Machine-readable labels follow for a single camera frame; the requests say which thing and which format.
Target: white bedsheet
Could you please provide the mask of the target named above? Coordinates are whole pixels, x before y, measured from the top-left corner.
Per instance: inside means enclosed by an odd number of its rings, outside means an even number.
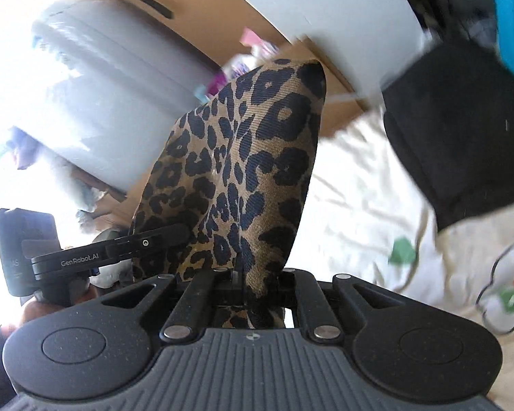
[[[388,263],[400,237],[417,251],[413,265]],[[320,141],[288,266],[323,281],[349,273],[486,325],[504,354],[490,397],[514,411],[513,244],[514,205],[438,234],[434,211],[390,146],[382,115],[368,112]]]

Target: circular pad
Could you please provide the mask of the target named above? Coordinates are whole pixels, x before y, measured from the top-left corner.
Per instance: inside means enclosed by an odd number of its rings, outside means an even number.
[[[400,348],[416,362],[443,364],[461,355],[463,343],[443,329],[413,329],[400,339]]]
[[[54,362],[74,364],[89,362],[103,352],[106,344],[105,337],[97,331],[67,328],[48,335],[42,350]]]

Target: clutter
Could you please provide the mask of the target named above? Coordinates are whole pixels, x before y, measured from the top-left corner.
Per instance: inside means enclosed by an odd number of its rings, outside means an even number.
[[[251,54],[236,54],[221,68],[207,87],[208,98],[215,96],[231,80],[254,70],[259,61],[268,60],[278,52],[276,46],[262,40],[248,28],[244,28],[240,43],[251,47]]]
[[[129,228],[131,226],[133,215],[141,201],[150,174],[149,168],[137,184],[127,192],[125,200],[116,199],[107,193],[97,202],[97,208],[91,214],[96,230],[104,231],[111,227]]]
[[[78,210],[75,217],[78,222],[78,227],[83,234],[94,235],[97,232],[94,220],[89,212]]]
[[[461,22],[468,39],[472,39],[484,49],[497,48],[497,20],[494,16],[471,17]]]
[[[127,231],[120,231],[118,228],[108,228],[102,231],[92,242],[117,239],[127,235]],[[119,261],[116,264],[99,268],[99,275],[90,277],[89,281],[101,289],[108,289],[115,283],[126,286],[133,283],[132,260]]]
[[[75,165],[44,146],[37,160],[48,168],[52,184],[67,196],[77,210],[92,212],[96,209],[103,192],[73,177]]]
[[[14,158],[15,167],[17,170],[26,170],[34,164],[41,143],[16,126],[12,126],[8,133],[10,138],[5,146]]]

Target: brown cardboard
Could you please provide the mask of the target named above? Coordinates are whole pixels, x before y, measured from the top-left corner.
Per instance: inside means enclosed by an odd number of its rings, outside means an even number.
[[[322,110],[320,137],[333,137],[363,113],[356,101],[327,103]]]
[[[155,0],[173,11],[169,20],[141,0],[127,0],[151,14],[211,60],[223,66],[237,53],[249,53],[240,44],[244,27],[275,45],[285,37],[245,0]]]
[[[97,209],[92,216],[95,218],[95,225],[98,230],[105,230],[113,226],[130,227],[150,174],[151,169],[145,171],[137,184],[127,192],[124,202],[119,203],[110,195],[104,196],[97,202]]]
[[[121,193],[115,188],[111,187],[110,185],[105,184],[103,181],[97,179],[95,176],[92,176],[91,174],[82,170],[81,168],[75,166],[71,171],[71,176],[75,179],[78,179],[79,181],[84,182],[90,187],[96,188],[101,192],[107,192],[111,197],[118,200],[119,202],[125,200],[124,193]]]

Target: leopard print fabric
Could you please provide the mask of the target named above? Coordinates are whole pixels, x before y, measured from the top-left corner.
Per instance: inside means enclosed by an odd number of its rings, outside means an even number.
[[[275,60],[182,116],[154,165],[132,233],[183,222],[187,246],[134,261],[136,280],[243,271],[245,310],[224,326],[281,326],[266,306],[291,251],[313,170],[326,80],[317,61]]]

